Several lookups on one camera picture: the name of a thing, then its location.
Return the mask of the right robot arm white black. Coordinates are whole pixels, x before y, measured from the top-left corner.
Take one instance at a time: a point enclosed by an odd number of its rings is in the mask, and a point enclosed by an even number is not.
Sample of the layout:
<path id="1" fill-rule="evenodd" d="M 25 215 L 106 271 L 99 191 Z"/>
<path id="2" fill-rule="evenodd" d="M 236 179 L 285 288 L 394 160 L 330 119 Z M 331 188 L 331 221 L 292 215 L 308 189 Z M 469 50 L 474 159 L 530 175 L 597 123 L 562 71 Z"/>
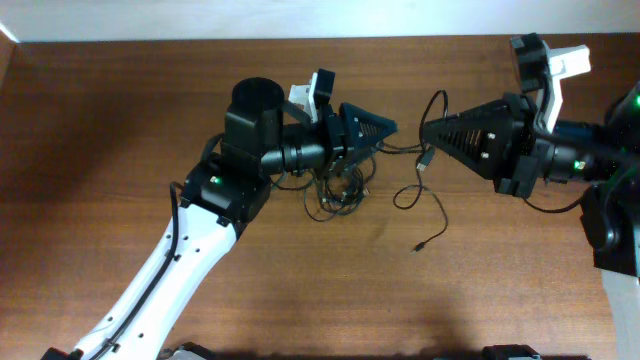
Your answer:
<path id="1" fill-rule="evenodd" d="M 584 182 L 574 201 L 612 312 L 618 356 L 639 356 L 639 88 L 605 114 L 603 124 L 557 122 L 525 94 L 502 98 L 421 124 L 423 142 L 494 184 L 528 199 L 539 179 Z"/>

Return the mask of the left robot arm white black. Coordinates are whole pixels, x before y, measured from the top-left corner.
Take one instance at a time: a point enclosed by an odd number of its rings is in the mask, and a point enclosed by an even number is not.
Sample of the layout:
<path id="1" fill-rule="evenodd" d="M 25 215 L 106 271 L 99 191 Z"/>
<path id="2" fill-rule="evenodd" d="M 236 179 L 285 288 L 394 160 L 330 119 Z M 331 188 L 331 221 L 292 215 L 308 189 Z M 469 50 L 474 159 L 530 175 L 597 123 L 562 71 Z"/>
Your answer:
<path id="1" fill-rule="evenodd" d="M 269 199 L 273 176 L 341 175 L 396 133 L 394 121 L 355 105 L 333 109 L 334 79 L 320 69 L 289 93 L 263 77 L 237 83 L 223 133 L 208 140 L 185 181 L 170 186 L 171 219 L 152 254 L 72 350 L 49 348 L 44 358 L 157 358 L 201 282 Z"/>

